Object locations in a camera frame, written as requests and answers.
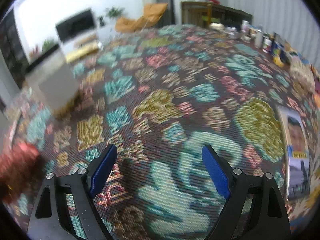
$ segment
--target patterned rug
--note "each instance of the patterned rug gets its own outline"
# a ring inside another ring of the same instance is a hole
[[[75,111],[57,121],[25,90],[11,108],[23,114],[15,141],[35,144],[45,172],[57,175],[86,167],[107,143],[116,144],[118,160],[94,199],[114,239],[205,238],[225,200],[202,164],[204,144],[246,174],[273,173],[283,193],[276,105],[300,113],[315,154],[312,97],[265,54],[223,34],[190,25],[151,29],[111,42],[72,71],[84,98]],[[40,183],[8,206],[24,230]],[[72,196],[67,200],[85,238]]]

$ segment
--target blue gripper pad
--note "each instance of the blue gripper pad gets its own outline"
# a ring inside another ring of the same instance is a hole
[[[230,196],[230,191],[228,187],[228,178],[215,160],[215,158],[212,156],[209,149],[204,146],[202,148],[202,161],[204,163],[204,166],[206,167],[213,184],[215,185],[217,192],[222,195],[225,199],[228,199]]]
[[[97,194],[101,193],[116,160],[117,148],[113,145],[91,177],[91,187],[89,189],[89,196],[91,198],[94,198]]]

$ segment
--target small plant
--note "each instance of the small plant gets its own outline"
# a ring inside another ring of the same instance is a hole
[[[112,7],[111,9],[107,8],[106,9],[106,16],[109,17],[110,19],[112,18],[117,18],[117,17],[120,17],[122,15],[124,11],[124,8],[116,8],[116,7]]]
[[[99,20],[100,27],[103,27],[104,25],[106,25],[106,22],[104,21],[104,16],[103,15],[99,15],[97,17],[97,19]]]
[[[55,41],[52,38],[45,39],[42,44],[42,51],[41,53],[46,53],[49,49],[51,49],[55,45]]]

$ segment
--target orange chair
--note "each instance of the orange chair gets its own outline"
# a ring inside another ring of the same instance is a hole
[[[143,15],[139,19],[120,17],[116,22],[115,29],[120,33],[133,33],[154,26],[162,17],[167,6],[167,3],[146,4],[143,8]]]

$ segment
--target wooden cabinet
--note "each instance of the wooden cabinet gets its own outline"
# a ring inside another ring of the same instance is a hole
[[[182,23],[208,28],[212,22],[224,25],[240,25],[243,20],[252,22],[252,15],[212,2],[181,2]]]

